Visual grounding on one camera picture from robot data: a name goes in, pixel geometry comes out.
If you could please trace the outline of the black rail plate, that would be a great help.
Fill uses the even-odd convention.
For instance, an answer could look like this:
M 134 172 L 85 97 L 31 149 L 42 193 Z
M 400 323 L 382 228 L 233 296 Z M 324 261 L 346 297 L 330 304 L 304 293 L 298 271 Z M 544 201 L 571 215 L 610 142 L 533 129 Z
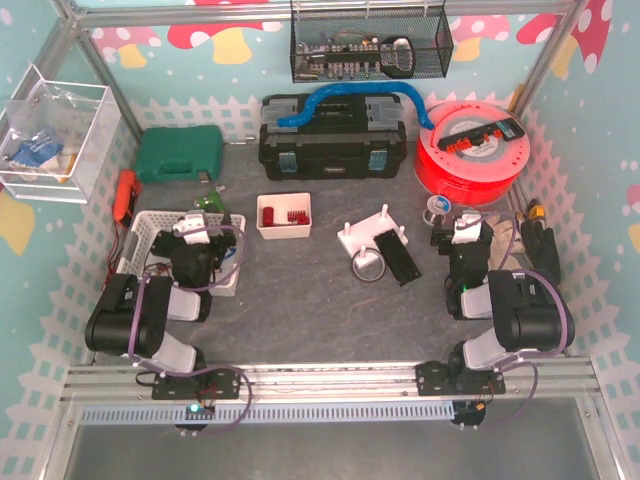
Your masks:
M 421 277 L 420 270 L 395 230 L 375 236 L 374 243 L 400 286 Z

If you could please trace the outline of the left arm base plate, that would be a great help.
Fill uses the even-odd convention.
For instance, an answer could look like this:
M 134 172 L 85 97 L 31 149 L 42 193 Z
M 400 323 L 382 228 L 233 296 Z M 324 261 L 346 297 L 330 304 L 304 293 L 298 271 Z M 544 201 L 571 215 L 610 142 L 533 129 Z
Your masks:
M 229 369 L 208 373 L 176 377 L 156 374 L 152 382 L 153 400 L 195 400 L 209 402 L 217 399 L 239 398 L 240 375 Z

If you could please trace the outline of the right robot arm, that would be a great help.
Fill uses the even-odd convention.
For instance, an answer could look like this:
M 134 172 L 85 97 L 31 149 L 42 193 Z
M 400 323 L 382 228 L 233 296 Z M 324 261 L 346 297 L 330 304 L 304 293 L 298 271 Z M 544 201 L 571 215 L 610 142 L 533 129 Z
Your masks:
M 530 269 L 509 267 L 510 248 L 520 240 Z M 433 220 L 431 243 L 449 259 L 445 305 L 456 320 L 489 320 L 483 334 L 456 344 L 446 362 L 416 368 L 423 396 L 482 395 L 505 390 L 507 368 L 528 358 L 555 356 L 571 345 L 575 322 L 559 292 L 559 256 L 551 228 L 540 220 L 515 224 L 507 247 L 490 268 L 497 232 L 483 215 L 447 224 Z

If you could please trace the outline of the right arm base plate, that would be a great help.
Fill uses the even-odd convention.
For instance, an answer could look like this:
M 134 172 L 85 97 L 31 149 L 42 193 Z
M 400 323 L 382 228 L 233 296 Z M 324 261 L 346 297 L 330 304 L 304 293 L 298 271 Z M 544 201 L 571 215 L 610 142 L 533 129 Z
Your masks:
M 455 372 L 452 367 L 438 361 L 416 365 L 415 380 L 418 394 L 425 397 L 506 393 L 504 379 L 496 372 L 467 368 Z

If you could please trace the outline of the large red spring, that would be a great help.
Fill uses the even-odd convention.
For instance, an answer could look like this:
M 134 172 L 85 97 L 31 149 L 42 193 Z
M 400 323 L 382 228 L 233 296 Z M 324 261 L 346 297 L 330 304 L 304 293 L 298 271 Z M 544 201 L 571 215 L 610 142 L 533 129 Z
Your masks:
M 274 208 L 266 206 L 262 210 L 262 225 L 264 228 L 269 228 L 274 225 Z

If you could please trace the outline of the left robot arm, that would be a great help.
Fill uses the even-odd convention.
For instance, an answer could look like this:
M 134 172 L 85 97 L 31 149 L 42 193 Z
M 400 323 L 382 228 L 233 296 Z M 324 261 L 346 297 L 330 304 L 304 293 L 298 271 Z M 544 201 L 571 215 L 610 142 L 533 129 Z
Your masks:
M 241 265 L 237 260 L 219 278 L 216 271 L 231 250 L 245 241 L 245 232 L 223 219 L 210 223 L 200 212 L 180 218 L 161 230 L 143 259 L 139 274 L 116 273 L 95 306 L 85 327 L 89 350 L 126 357 L 160 378 L 194 378 L 202 386 L 213 379 L 204 354 L 167 332 L 171 321 L 202 322 L 213 302 L 212 290 L 231 279 Z

